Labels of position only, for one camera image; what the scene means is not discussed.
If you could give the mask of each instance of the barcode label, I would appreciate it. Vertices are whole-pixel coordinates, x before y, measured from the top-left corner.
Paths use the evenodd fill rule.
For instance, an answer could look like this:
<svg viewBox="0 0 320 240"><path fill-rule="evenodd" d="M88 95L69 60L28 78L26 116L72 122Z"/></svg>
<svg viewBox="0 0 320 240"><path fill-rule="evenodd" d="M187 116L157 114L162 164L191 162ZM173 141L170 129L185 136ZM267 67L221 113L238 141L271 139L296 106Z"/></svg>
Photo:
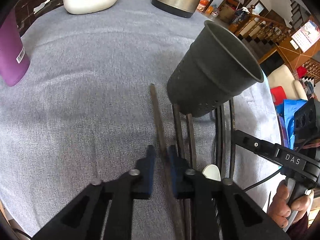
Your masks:
<svg viewBox="0 0 320 240"><path fill-rule="evenodd" d="M20 54L17 56L17 62L18 62L18 64L22 61L25 53L26 53L26 50L25 50L24 47L22 47L22 50L21 50Z"/></svg>

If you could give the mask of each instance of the wooden staircase railing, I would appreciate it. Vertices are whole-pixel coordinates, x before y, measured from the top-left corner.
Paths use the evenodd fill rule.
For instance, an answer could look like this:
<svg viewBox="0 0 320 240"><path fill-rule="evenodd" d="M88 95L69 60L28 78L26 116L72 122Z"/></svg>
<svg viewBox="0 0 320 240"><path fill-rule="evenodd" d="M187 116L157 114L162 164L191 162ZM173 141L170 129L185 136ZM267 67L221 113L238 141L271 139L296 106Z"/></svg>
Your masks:
<svg viewBox="0 0 320 240"><path fill-rule="evenodd" d="M306 76L309 78L314 78L314 84L317 84L320 81L320 62L311 58L302 66L307 69Z"/></svg>
<svg viewBox="0 0 320 240"><path fill-rule="evenodd" d="M265 40L274 44L279 44L286 37L290 36L291 28L274 20L250 14L245 20L239 23L234 31L235 36L239 36L243 30L247 28L245 33L242 33L244 39L250 36L253 40L258 38L261 41Z"/></svg>

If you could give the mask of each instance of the purple container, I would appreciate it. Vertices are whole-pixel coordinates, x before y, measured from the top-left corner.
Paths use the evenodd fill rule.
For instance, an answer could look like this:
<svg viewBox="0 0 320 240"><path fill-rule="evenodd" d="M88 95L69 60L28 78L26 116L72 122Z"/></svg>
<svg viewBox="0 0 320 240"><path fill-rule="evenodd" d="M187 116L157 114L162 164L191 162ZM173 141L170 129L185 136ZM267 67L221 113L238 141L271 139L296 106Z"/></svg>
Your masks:
<svg viewBox="0 0 320 240"><path fill-rule="evenodd" d="M23 78L29 65L12 10L0 28L0 75L12 87Z"/></svg>

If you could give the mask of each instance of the dark wooden chair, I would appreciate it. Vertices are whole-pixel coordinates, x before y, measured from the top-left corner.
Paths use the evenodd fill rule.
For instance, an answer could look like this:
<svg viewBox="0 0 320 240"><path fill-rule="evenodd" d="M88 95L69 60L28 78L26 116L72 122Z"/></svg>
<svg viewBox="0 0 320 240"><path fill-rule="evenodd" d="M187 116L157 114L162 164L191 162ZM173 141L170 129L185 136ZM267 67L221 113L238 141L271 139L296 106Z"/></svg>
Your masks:
<svg viewBox="0 0 320 240"><path fill-rule="evenodd" d="M34 8L47 0L19 0L15 6L15 14L20 36L34 23L34 21L45 13L63 5L62 0L50 0L45 6L34 12Z"/></svg>

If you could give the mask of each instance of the screw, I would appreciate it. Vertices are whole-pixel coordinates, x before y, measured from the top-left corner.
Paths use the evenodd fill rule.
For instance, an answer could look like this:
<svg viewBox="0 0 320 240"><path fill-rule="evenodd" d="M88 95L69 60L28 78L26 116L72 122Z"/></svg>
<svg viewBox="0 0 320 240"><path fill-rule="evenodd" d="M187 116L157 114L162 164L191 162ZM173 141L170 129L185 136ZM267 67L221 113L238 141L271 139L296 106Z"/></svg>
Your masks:
<svg viewBox="0 0 320 240"><path fill-rule="evenodd" d="M129 170L129 174L131 176L138 176L140 174L140 171L135 169L135 170Z"/></svg>
<svg viewBox="0 0 320 240"><path fill-rule="evenodd" d="M101 179L98 179L98 178L94 178L91 180L91 184L94 185L94 186L97 186L97 185L100 185L102 182Z"/></svg>
<svg viewBox="0 0 320 240"><path fill-rule="evenodd" d="M228 185L229 186L229 185L233 184L233 181L232 181L232 179L225 178L225 179L222 180L222 183L224 185Z"/></svg>
<svg viewBox="0 0 320 240"><path fill-rule="evenodd" d="M187 169L186 170L186 174L187 175L195 175L196 174L196 171L194 169Z"/></svg>

